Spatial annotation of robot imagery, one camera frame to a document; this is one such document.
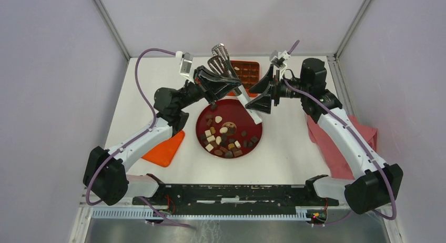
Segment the orange box lid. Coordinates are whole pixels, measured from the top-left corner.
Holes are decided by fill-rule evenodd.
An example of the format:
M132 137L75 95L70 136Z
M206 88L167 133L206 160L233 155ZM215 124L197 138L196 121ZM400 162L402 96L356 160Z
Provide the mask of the orange box lid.
M172 138L158 144L145 155L142 159L158 165L160 167L168 167L173 161L178 149L180 148L185 138L185 132L180 131Z

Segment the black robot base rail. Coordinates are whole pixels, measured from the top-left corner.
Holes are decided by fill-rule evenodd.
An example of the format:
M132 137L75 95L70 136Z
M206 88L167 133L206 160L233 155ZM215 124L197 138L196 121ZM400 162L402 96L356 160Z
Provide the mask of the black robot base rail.
M166 184L147 201L173 215L294 215L296 207L338 206L312 194L305 185Z

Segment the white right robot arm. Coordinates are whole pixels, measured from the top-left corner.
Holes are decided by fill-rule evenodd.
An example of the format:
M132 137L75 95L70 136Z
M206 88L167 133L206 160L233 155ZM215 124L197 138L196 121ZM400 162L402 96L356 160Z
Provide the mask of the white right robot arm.
M307 58L300 76L285 78L284 59L273 60L266 75L249 91L257 97L246 108L269 114L281 98L298 98L304 112L330 137L352 171L353 179L327 175L306 181L304 199L317 205L324 198L346 202L356 214L373 211L387 220L397 216L396 198L403 178L398 164L390 165L360 135L342 103L326 88L323 61Z

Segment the white oval chocolate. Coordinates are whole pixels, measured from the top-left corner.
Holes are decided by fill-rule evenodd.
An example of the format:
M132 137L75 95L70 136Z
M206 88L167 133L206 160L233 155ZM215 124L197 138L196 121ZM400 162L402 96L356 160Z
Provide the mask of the white oval chocolate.
M225 134L225 133L228 132L228 127L222 127L222 128L220 128L219 131L220 131L221 134Z

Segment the metal tongs with white handle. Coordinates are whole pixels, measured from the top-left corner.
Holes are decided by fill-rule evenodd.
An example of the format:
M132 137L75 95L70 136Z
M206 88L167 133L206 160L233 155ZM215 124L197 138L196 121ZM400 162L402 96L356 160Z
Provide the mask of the metal tongs with white handle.
M207 64L210 67L211 71L223 78L230 78L233 80L237 80L241 83L241 79L236 74L235 69L233 68L229 53L223 43L219 43L215 45L211 52L213 57L208 59ZM248 96L243 84L238 86L237 88L232 90L235 96L238 98L239 102L242 104L246 112L249 114L251 119L254 121L256 125L262 123L262 118L253 110L247 109L246 104L248 104L251 99Z

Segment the orange chocolate box with dividers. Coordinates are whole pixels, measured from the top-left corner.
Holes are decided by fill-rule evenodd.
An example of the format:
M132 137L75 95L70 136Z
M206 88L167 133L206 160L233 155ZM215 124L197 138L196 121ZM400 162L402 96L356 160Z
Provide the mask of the orange chocolate box with dividers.
M231 60L230 62L249 97L256 97L257 94L250 93L249 89L260 80L260 64L246 60Z

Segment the round red lacquer tray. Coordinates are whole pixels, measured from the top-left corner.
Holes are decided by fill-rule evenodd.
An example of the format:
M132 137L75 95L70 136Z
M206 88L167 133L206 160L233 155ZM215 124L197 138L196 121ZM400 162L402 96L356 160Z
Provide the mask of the round red lacquer tray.
M208 154L224 159L252 152L262 138L262 123L256 125L236 99L223 99L216 104L216 110L211 110L210 105L205 107L196 121L195 135L200 146ZM215 123L216 116L222 117L220 123ZM228 132L221 134L222 127L228 127ZM206 137L206 130L211 131L211 136Z

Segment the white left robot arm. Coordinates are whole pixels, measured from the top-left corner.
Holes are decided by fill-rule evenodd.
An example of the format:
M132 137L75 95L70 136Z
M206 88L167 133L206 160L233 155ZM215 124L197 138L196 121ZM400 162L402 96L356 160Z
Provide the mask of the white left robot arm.
M109 149L97 146L90 152L83 177L86 203L94 206L104 202L111 206L119 202L130 186L126 175L129 168L185 127L189 114L184 108L203 98L209 104L215 103L240 85L237 78L217 76L199 66L182 88L157 89L152 108L158 112L147 126L118 145Z

